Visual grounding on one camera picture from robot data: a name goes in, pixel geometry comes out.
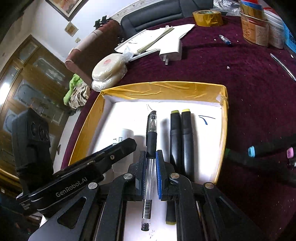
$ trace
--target white container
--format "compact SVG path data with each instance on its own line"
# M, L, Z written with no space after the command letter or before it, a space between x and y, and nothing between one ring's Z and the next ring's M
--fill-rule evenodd
M264 10L265 16L269 22L269 39L270 45L282 49L284 47L284 23L282 19L273 12Z
M113 139L113 145L127 139L127 138L134 138L133 131L129 129L121 129L116 131L116 136ZM129 154L128 156L122 158L120 161L114 163L112 165L112 169L114 172L114 178L121 176L128 172L128 167L130 164L133 163L133 153Z

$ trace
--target box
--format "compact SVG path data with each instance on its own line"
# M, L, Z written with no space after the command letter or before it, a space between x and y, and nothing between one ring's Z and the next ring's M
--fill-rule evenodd
M170 113L183 109L192 113L195 182L216 183L226 144L228 109L226 87L216 84L164 81L103 90L86 118L70 164L112 144L123 128L134 133L133 161L137 162L140 151L146 150L147 116L152 110L157 111L157 150L169 161ZM109 170L103 182L113 177ZM145 240L151 235L153 240L177 240L176 225L165 223L166 202L158 200L156 178L154 182L150 231L141 231L142 202L128 202L125 240Z

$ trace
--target plastic bag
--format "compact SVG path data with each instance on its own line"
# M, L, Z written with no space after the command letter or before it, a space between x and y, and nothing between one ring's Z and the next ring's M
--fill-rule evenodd
M240 8L234 8L234 7L218 7L218 8L212 8L213 11L219 11L219 12L226 12L226 16L239 16L240 17Z
M232 0L214 0L213 7L211 10L226 12L227 16L239 16L240 7L239 3Z
M214 0L213 7L214 8L221 8L221 9L225 8L225 7L239 8L239 3L232 1L232 0Z
M126 65L124 64L123 67L116 73L111 74L109 78L103 81L93 81L91 83L91 87L95 91L102 91L104 89L109 89L115 86L122 78L125 76L126 72L128 71Z
M126 47L124 52L112 53L103 58L93 69L91 87L95 91L108 89L116 85L126 74L126 63L133 57L133 52Z

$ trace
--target white charger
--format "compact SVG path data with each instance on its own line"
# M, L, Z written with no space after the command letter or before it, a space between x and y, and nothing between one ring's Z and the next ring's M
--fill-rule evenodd
M169 61L182 59L182 42L180 39L171 39L159 52L159 57L167 65Z

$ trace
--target black office chair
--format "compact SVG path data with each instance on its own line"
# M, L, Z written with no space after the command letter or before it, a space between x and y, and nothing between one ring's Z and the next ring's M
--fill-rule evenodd
M194 11L213 8L213 0L163 0L136 10L121 20L128 39L144 29L192 16Z

